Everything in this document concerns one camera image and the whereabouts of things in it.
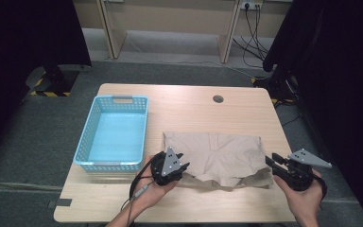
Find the grey tape strip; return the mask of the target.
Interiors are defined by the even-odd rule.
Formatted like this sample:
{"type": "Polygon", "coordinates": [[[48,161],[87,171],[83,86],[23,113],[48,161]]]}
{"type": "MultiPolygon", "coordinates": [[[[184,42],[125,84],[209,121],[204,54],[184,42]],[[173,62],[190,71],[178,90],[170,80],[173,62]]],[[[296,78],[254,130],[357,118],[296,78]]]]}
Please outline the grey tape strip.
{"type": "Polygon", "coordinates": [[[70,206],[72,203],[71,199],[57,199],[57,200],[51,200],[47,203],[47,207],[54,209],[57,206],[70,206]]]}

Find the person's left hand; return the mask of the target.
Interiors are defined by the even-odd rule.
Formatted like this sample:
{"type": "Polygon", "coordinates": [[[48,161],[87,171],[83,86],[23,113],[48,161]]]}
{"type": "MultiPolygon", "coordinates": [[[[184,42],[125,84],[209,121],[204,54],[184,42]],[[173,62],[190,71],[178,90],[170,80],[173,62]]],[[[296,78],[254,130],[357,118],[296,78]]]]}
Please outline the person's left hand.
{"type": "Polygon", "coordinates": [[[144,167],[137,173],[138,180],[132,193],[132,195],[138,193],[133,202],[139,202],[146,209],[153,207],[177,185],[177,182],[163,186],[156,184],[150,170],[151,159],[152,156],[145,158],[144,167]]]}

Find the person's right hand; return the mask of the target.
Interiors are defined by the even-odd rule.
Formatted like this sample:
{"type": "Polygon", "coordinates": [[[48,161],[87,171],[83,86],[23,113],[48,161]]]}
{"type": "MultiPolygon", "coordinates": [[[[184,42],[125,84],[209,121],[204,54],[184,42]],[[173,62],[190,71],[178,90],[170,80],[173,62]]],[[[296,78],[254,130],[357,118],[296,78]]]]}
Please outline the person's right hand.
{"type": "Polygon", "coordinates": [[[317,217],[322,200],[321,184],[314,180],[304,191],[295,191],[279,176],[274,176],[274,181],[285,193],[288,207],[294,217],[317,217]]]}

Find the blue plastic basket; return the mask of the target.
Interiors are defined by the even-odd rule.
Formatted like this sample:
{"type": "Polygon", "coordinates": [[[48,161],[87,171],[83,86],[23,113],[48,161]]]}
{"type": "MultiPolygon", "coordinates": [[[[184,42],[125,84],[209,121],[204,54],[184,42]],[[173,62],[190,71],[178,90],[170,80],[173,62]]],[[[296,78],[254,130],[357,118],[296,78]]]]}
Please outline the blue plastic basket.
{"type": "Polygon", "coordinates": [[[73,162],[86,172],[141,168],[147,129],[147,96],[96,96],[73,162]]]}

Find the yellow black hazard tape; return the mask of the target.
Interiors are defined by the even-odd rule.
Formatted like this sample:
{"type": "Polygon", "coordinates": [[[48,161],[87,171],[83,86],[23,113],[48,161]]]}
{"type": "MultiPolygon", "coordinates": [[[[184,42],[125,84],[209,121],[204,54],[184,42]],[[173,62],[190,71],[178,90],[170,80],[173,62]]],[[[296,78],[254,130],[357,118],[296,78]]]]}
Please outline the yellow black hazard tape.
{"type": "MultiPolygon", "coordinates": [[[[36,88],[38,85],[42,85],[44,82],[43,79],[39,79],[36,83],[36,88]]],[[[35,89],[30,93],[32,96],[49,96],[49,97],[56,97],[56,96],[70,96],[70,92],[52,92],[52,91],[36,91],[35,89]]]]}

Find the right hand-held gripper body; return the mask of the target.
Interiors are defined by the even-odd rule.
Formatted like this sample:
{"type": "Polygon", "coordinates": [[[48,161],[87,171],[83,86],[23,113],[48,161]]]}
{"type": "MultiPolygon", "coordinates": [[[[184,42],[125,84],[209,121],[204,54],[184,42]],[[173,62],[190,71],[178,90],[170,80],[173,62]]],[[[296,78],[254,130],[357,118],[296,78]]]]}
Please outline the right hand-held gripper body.
{"type": "Polygon", "coordinates": [[[295,191],[306,190],[314,180],[317,180],[322,190],[326,191],[327,184],[321,177],[314,174],[313,166],[331,168],[332,164],[302,148],[289,154],[283,165],[276,162],[275,174],[295,191]]]}

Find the black stand base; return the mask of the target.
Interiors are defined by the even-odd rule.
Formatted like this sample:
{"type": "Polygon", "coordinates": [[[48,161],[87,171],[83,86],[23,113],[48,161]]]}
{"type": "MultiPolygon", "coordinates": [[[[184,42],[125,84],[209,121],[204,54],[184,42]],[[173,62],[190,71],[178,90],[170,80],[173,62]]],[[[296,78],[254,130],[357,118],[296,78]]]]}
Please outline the black stand base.
{"type": "Polygon", "coordinates": [[[300,99],[298,81],[294,76],[282,77],[276,70],[265,78],[251,80],[255,88],[268,91],[274,106],[294,105],[300,99]]]}
{"type": "Polygon", "coordinates": [[[43,79],[42,85],[35,85],[32,87],[31,92],[36,91],[52,91],[52,92],[70,92],[78,78],[81,71],[90,69],[90,65],[83,64],[65,64],[65,65],[49,65],[43,68],[43,73],[37,79],[43,79]]]}

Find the white wall socket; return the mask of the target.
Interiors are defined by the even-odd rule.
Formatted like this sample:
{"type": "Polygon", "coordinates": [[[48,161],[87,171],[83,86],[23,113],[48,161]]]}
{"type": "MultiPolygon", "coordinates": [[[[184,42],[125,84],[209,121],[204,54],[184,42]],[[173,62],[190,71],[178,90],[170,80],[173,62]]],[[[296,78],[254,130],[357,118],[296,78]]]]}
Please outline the white wall socket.
{"type": "Polygon", "coordinates": [[[263,0],[242,0],[240,8],[244,10],[260,10],[263,5],[263,0]]]}

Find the black curtain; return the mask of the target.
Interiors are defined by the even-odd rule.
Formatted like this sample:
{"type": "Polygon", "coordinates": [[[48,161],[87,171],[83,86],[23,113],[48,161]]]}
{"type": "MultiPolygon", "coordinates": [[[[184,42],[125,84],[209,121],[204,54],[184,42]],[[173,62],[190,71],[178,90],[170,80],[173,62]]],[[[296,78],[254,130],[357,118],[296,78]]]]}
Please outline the black curtain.
{"type": "Polygon", "coordinates": [[[298,81],[313,126],[363,207],[363,0],[293,0],[263,62],[298,81]]]}
{"type": "Polygon", "coordinates": [[[73,0],[0,0],[0,134],[34,69],[90,63],[73,0]]]}

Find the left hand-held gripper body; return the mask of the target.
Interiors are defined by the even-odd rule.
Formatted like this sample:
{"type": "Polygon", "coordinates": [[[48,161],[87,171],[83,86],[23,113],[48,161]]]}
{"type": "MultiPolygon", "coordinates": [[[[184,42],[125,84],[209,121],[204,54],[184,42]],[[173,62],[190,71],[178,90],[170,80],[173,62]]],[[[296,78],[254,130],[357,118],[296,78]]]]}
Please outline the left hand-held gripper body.
{"type": "Polygon", "coordinates": [[[179,181],[182,178],[181,170],[183,163],[178,159],[172,147],[166,151],[161,151],[151,159],[151,174],[154,182],[160,186],[179,181]]]}

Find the beige short-sleeved shirt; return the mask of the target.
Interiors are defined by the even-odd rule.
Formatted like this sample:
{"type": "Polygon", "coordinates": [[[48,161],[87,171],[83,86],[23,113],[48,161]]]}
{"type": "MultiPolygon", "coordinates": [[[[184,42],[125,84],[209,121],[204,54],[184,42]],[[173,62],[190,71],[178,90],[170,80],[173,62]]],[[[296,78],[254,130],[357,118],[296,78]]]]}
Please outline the beige short-sleeved shirt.
{"type": "Polygon", "coordinates": [[[232,189],[273,184],[259,136],[221,132],[164,132],[164,147],[189,163],[180,185],[232,189]]]}

